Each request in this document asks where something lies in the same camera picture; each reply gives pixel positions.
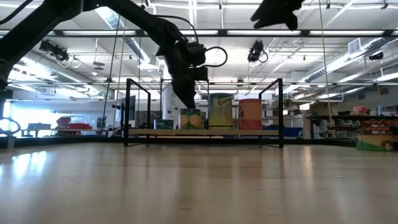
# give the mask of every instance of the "fluorescent light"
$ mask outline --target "fluorescent light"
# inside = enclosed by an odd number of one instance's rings
[[[311,86],[310,85],[303,85],[303,84],[301,84],[301,85],[290,85],[289,87],[284,89],[284,94],[290,93],[291,91],[297,89],[298,87],[310,88]],[[279,89],[278,88],[275,90],[275,95],[279,95]]]
[[[383,75],[383,76],[381,76],[379,78],[375,78],[373,80],[373,82],[384,82],[384,81],[392,80],[392,79],[395,79],[395,78],[398,78],[398,73],[393,73],[393,74],[389,74],[389,75]]]
[[[300,35],[301,31],[295,30],[229,30],[227,35]]]
[[[193,30],[181,30],[183,35],[195,35]],[[197,30],[198,35],[217,35],[218,30]]]
[[[339,93],[329,93],[329,96],[327,94],[324,94],[324,95],[318,96],[318,98],[319,99],[326,99],[328,97],[332,98],[332,97],[337,96],[337,95],[339,95]]]
[[[371,86],[373,83],[337,83],[338,86]]]
[[[344,78],[344,79],[342,79],[342,80],[340,80],[340,81],[338,81],[338,82],[339,82],[339,83],[348,82],[348,81],[351,81],[351,80],[353,80],[353,79],[355,79],[355,78],[358,78],[358,77],[359,77],[358,74],[350,75],[350,76],[348,76],[348,77],[346,77],[346,78]]]
[[[127,30],[124,33],[123,30],[65,30],[63,31],[65,35],[136,35],[136,31]]]
[[[349,94],[349,93],[354,93],[354,92],[356,92],[356,91],[358,91],[358,90],[362,90],[364,87],[360,87],[360,88],[355,88],[355,89],[353,89],[353,90],[348,90],[347,92],[345,92],[346,94]]]
[[[258,9],[259,5],[257,4],[232,4],[232,5],[223,5],[225,9]]]
[[[10,8],[18,8],[18,4],[0,4],[1,7],[10,7]],[[25,6],[26,9],[37,9],[39,5],[27,5]]]
[[[324,35],[381,35],[384,30],[324,30]],[[322,35],[321,30],[311,30],[310,35]]]
[[[305,94],[300,94],[300,95],[295,96],[294,99],[295,100],[299,100],[299,99],[304,98],[304,97],[305,97]]]

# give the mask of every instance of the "box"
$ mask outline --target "box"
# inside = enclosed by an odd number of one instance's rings
[[[166,120],[166,119],[156,119],[154,121],[154,129],[161,130],[173,130],[174,129],[174,120]]]

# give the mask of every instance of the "wooden floor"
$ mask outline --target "wooden floor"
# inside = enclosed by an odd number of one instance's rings
[[[70,144],[0,153],[0,223],[397,223],[398,154]]]

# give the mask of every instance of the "orange can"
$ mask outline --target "orange can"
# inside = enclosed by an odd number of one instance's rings
[[[239,100],[239,129],[262,130],[261,100]]]

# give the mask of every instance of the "can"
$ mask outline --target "can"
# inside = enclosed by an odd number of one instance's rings
[[[261,100],[239,100],[239,129],[262,130]]]
[[[181,109],[180,110],[180,129],[200,129],[201,116],[198,109]]]
[[[232,129],[233,96],[227,93],[210,95],[209,129]]]

